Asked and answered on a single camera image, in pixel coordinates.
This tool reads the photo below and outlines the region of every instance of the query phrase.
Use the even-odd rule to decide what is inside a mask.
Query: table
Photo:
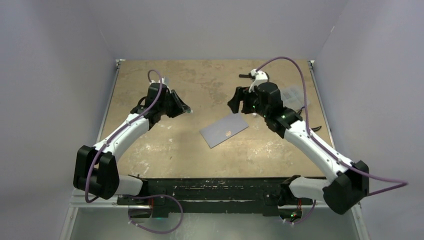
[[[247,74],[263,62],[248,59],[122,61],[102,139],[147,95],[150,69],[157,69],[170,79],[170,88],[175,89],[193,113],[176,118],[163,116],[124,153],[118,162],[119,173],[139,174],[144,178],[323,176],[300,150],[270,131],[261,117],[243,115],[249,127],[212,149],[200,134],[200,129],[231,113],[227,102],[236,87],[250,85],[251,80],[238,78],[238,74]],[[308,61],[297,60],[297,63],[306,81],[310,126],[322,126],[317,134],[331,145]],[[262,70],[280,89],[302,86],[297,69],[289,61],[274,61]]]

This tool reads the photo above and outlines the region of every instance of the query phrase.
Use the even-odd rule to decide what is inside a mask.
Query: white wall
[[[348,0],[88,0],[117,59],[314,59]]]
[[[410,182],[362,201],[376,240],[424,235],[423,12],[419,0],[350,0],[314,65],[337,149]]]
[[[0,33],[0,239],[58,239],[116,63],[85,0],[2,0]]]

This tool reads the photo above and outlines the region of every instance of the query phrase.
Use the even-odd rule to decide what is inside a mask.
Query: beige table surface
[[[127,60],[121,62],[102,132],[102,139],[128,116],[147,94],[147,72],[157,69],[169,77],[170,88],[191,107],[192,114],[162,117],[118,162],[120,174],[145,178],[305,177],[323,176],[300,150],[270,131],[263,118],[243,115],[249,127],[210,149],[199,130],[231,113],[227,106],[236,87],[251,81],[238,78],[264,60]],[[298,60],[310,101],[310,126],[331,145],[314,82],[306,60]],[[277,60],[262,69],[280,89],[302,86],[297,69]]]

